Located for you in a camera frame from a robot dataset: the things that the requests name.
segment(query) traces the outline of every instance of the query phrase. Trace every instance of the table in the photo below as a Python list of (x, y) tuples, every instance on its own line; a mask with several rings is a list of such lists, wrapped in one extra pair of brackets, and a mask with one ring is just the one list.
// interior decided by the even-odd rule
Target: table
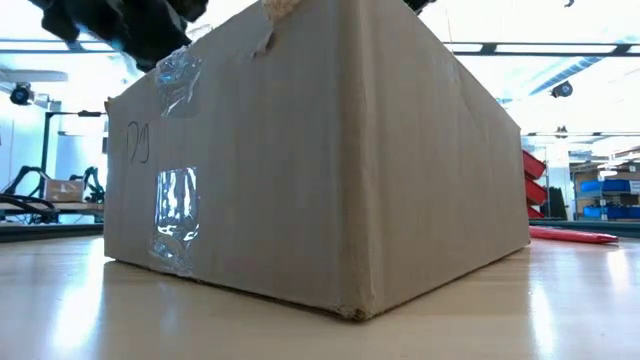
[(639, 359), (640, 244), (547, 241), (364, 324), (163, 276), (100, 238), (0, 245), (0, 359)]

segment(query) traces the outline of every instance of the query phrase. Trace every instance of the cardboard box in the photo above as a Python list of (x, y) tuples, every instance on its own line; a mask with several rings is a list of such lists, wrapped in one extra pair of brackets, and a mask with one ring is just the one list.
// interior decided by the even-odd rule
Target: cardboard box
[(108, 110), (124, 262), (362, 320), (529, 241), (518, 126), (400, 0), (255, 4)]
[(84, 182), (46, 179), (44, 199), (50, 202), (83, 202)]

